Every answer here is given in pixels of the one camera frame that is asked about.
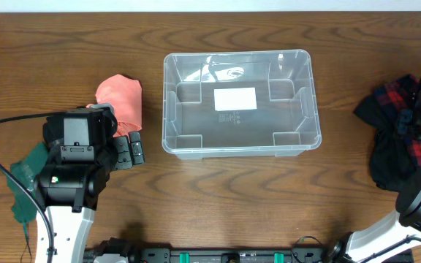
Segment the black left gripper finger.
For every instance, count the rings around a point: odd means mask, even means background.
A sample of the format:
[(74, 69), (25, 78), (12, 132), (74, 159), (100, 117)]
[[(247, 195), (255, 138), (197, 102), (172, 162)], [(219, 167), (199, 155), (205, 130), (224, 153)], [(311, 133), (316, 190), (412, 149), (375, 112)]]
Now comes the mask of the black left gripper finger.
[(113, 142), (118, 152), (115, 170), (130, 169), (133, 166), (129, 138), (127, 136), (114, 137)]
[(140, 165), (145, 163), (145, 156), (143, 153), (143, 146), (138, 131), (132, 131), (129, 133), (130, 146), (131, 146), (131, 155), (132, 155), (132, 164)]

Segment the red black plaid shirt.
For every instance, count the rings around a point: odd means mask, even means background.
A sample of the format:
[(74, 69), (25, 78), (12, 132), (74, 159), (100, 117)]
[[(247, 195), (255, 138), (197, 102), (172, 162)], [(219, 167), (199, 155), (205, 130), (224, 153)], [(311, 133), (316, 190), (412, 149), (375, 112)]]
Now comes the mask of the red black plaid shirt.
[[(400, 112), (409, 109), (412, 106), (412, 97), (417, 90), (418, 83), (414, 76), (406, 75), (391, 83), (387, 83), (373, 92), (377, 102), (386, 111), (388, 117), (395, 121), (398, 120)], [(411, 156), (414, 165), (421, 167), (421, 140), (413, 140), (402, 137), (406, 143), (406, 148)]]

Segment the black garment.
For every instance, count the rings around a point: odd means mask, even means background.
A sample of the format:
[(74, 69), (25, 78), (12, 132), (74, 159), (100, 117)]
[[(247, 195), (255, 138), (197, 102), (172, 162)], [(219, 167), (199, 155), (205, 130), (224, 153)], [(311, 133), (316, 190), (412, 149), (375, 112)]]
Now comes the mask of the black garment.
[(395, 121), (388, 117), (373, 95), (366, 96), (355, 108), (354, 114), (376, 130), (369, 159), (372, 180), (382, 190), (400, 192), (417, 167), (404, 139), (395, 133)]

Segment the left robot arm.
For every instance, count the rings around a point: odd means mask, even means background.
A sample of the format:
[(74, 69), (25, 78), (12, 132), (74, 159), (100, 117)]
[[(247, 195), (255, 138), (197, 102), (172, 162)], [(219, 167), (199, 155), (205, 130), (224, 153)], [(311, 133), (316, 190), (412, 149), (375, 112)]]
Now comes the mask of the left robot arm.
[(110, 104), (50, 116), (43, 126), (49, 155), (35, 176), (37, 262), (81, 262), (110, 173), (144, 164), (136, 131), (116, 136)]

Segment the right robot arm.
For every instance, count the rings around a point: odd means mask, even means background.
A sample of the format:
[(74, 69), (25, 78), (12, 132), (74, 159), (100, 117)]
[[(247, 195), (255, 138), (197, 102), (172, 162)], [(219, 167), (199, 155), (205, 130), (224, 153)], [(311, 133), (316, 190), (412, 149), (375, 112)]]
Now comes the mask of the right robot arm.
[(331, 262), (411, 262), (403, 255), (421, 245), (421, 77), (407, 75), (378, 88), (355, 109), (376, 128), (370, 160), (379, 188), (398, 192), (393, 211), (367, 229), (348, 234)]

